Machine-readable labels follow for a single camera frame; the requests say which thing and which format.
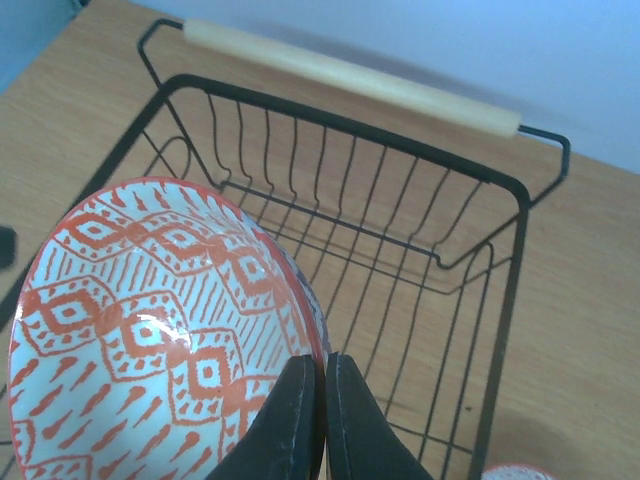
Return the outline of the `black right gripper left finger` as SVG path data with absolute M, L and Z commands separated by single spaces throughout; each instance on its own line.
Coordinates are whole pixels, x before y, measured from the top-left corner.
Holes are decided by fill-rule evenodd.
M 316 363 L 290 358 L 243 438 L 209 479 L 317 477 Z

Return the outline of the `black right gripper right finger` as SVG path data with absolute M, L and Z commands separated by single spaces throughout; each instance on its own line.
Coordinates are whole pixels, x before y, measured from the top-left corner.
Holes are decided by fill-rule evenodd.
M 326 403 L 329 479 L 431 478 L 392 431 L 351 356 L 329 355 Z

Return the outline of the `red patterned bowl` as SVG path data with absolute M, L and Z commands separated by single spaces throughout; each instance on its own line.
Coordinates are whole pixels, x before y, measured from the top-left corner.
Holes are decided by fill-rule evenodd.
M 220 193 L 146 177 L 74 207 L 20 292 L 9 353 L 26 479 L 201 479 L 327 323 L 291 255 Z

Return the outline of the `black wire dish rack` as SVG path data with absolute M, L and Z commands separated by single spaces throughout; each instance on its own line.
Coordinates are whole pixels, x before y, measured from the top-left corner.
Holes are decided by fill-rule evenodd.
M 324 314 L 329 355 L 353 358 L 431 477 L 480 478 L 528 216 L 540 196 L 497 169 L 307 105 L 188 73 L 155 86 L 69 210 L 46 222 L 44 242 L 83 200 L 132 179 L 168 177 L 220 193 L 294 259 Z M 10 336 L 5 479 L 26 479 L 10 425 L 9 353 L 38 252 L 1 303 Z M 328 357 L 311 357 L 317 386 Z

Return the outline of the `white ceramic bowl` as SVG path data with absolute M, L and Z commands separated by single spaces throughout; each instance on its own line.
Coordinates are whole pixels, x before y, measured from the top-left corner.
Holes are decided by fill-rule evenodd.
M 523 464 L 495 465 L 486 469 L 482 480 L 555 480 L 555 477 L 540 468 Z

